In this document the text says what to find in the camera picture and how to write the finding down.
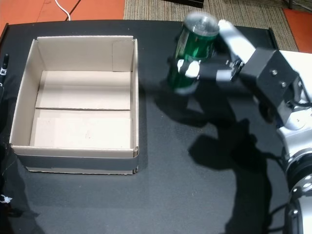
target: gray carpet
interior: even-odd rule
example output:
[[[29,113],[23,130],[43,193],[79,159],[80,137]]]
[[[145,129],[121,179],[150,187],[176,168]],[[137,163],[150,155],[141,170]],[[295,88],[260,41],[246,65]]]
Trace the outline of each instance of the gray carpet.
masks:
[[[124,19],[183,21],[188,12],[205,11],[238,26],[271,27],[281,50],[298,51],[283,6],[282,0],[205,0],[199,9],[163,0],[126,0]]]

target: green soda can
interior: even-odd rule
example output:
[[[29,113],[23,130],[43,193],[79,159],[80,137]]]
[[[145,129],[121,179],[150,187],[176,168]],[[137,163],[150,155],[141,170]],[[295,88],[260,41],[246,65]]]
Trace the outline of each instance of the green soda can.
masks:
[[[219,33],[217,20],[204,12],[192,12],[186,16],[181,35],[175,50],[175,59],[192,62],[205,61],[214,52],[214,41]],[[168,84],[174,92],[187,95],[193,93],[198,80],[179,74],[177,67],[171,67]]]

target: cardboard box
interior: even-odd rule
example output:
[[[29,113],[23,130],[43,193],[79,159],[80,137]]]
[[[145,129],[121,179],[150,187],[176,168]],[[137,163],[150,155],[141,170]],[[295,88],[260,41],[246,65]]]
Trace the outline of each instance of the cardboard box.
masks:
[[[137,40],[34,40],[10,144],[29,171],[132,174],[138,166]]]

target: black table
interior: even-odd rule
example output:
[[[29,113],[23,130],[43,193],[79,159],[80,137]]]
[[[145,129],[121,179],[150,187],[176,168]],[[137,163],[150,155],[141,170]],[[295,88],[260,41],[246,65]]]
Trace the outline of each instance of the black table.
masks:
[[[189,100],[164,88],[166,60],[180,27],[180,22],[122,20],[9,26],[0,55],[1,60],[11,55],[2,142],[8,142],[28,51],[38,36],[133,35],[140,83],[139,172],[31,173],[17,160],[5,172],[3,187],[13,208],[22,211],[9,219],[15,234],[256,234],[264,222],[283,225],[283,210],[270,216],[288,197],[275,160],[282,144],[252,98],[244,93],[226,98],[214,84],[201,83]],[[254,46],[274,47],[268,30],[239,30]],[[3,163],[14,158],[9,153]]]

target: can lid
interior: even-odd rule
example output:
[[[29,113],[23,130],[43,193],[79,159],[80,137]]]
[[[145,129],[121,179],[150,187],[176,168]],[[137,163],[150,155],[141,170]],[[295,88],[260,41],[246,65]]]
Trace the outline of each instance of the can lid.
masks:
[[[184,25],[200,36],[215,36],[219,33],[218,22],[215,17],[205,12],[191,12],[184,19]]]

